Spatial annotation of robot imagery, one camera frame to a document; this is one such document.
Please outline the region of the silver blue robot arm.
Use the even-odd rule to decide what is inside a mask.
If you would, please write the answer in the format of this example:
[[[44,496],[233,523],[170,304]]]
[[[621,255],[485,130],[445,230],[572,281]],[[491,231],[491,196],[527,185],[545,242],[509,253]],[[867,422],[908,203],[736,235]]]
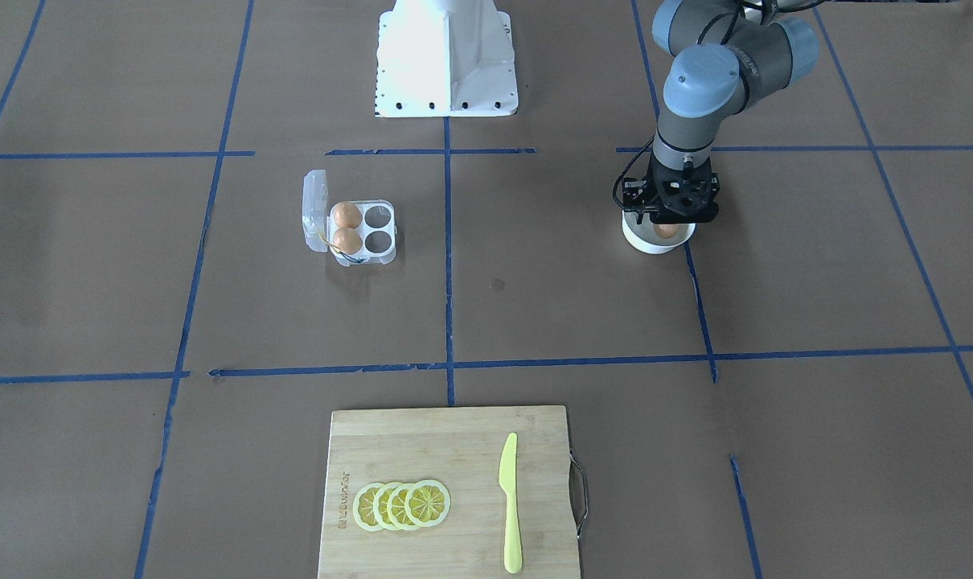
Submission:
[[[671,55],[641,195],[653,224],[698,224],[718,206],[711,149],[726,118],[800,81],[819,58],[810,23],[756,23],[736,1],[663,1],[651,33]]]

